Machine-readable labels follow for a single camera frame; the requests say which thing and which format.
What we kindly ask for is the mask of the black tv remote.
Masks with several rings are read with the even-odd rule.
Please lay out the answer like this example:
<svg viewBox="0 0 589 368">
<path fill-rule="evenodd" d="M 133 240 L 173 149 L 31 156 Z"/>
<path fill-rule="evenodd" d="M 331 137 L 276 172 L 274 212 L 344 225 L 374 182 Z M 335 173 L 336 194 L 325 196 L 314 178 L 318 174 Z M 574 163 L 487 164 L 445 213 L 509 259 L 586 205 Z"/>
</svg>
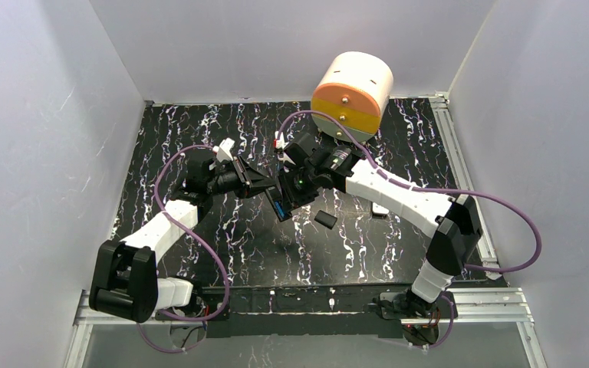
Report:
<svg viewBox="0 0 589 368">
<path fill-rule="evenodd" d="M 291 213 L 282 205 L 283 197 L 276 186 L 267 188 L 265 195 L 280 222 L 291 219 Z"/>
</svg>

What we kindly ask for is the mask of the black remote battery cover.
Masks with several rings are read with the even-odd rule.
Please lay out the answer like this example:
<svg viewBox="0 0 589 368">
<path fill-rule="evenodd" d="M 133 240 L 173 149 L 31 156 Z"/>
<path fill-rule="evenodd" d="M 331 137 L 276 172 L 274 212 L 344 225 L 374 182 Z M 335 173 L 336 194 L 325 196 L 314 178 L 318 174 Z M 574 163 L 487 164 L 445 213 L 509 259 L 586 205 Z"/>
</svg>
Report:
<svg viewBox="0 0 589 368">
<path fill-rule="evenodd" d="M 328 229 L 333 229 L 334 226 L 337 223 L 337 217 L 323 211 L 320 210 L 317 212 L 317 214 L 314 217 L 314 220 L 319 223 L 320 225 L 323 225 L 325 228 Z"/>
</svg>

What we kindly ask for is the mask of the white air conditioner remote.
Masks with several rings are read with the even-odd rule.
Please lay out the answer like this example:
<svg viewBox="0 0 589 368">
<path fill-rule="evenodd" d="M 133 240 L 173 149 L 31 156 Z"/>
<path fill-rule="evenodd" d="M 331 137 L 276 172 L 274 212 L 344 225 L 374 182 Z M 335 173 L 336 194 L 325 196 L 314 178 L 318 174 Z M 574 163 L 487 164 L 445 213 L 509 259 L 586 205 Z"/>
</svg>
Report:
<svg viewBox="0 0 589 368">
<path fill-rule="evenodd" d="M 371 203 L 371 213 L 373 216 L 378 217 L 386 217 L 389 215 L 390 211 L 382 205 L 379 205 L 375 202 Z"/>
</svg>

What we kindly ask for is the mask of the blue battery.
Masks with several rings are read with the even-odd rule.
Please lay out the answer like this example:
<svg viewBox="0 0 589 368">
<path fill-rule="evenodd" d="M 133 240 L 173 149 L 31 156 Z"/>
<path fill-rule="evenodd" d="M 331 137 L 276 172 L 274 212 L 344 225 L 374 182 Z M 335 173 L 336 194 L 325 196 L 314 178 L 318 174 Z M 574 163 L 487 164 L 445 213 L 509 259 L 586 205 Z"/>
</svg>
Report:
<svg viewBox="0 0 589 368">
<path fill-rule="evenodd" d="M 280 219 L 285 217 L 285 213 L 279 203 L 279 201 L 274 201 L 275 211 Z"/>
</svg>

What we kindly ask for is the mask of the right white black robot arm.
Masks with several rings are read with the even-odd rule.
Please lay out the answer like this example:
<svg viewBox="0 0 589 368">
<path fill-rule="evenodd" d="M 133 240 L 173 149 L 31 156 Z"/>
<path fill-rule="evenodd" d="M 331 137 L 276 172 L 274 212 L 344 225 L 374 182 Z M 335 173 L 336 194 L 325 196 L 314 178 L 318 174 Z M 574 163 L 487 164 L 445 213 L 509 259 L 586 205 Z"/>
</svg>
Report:
<svg viewBox="0 0 589 368">
<path fill-rule="evenodd" d="M 285 166 L 278 171 L 278 187 L 268 196 L 280 221 L 313 202 L 321 189 L 336 189 L 384 207 L 429 237 L 425 260 L 411 287 L 375 297 L 371 308 L 383 319 L 431 316 L 482 236 L 474 198 L 426 192 L 373 166 L 362 151 L 346 145 L 325 149 L 308 133 L 289 143 L 276 133 L 274 147 Z"/>
</svg>

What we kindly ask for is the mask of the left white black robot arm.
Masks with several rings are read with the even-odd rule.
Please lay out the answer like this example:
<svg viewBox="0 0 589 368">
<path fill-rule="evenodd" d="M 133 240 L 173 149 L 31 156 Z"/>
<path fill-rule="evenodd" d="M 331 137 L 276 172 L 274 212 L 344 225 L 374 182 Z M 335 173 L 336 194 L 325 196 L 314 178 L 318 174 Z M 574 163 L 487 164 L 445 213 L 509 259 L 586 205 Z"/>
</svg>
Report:
<svg viewBox="0 0 589 368">
<path fill-rule="evenodd" d="M 185 178 L 164 211 L 133 234 L 99 247 L 89 293 L 91 309 L 142 323 L 157 311 L 188 306 L 195 299 L 192 282 L 159 278 L 159 260 L 205 218 L 214 196 L 233 192 L 246 199 L 275 187 L 273 178 L 241 157 L 200 151 L 188 158 Z"/>
</svg>

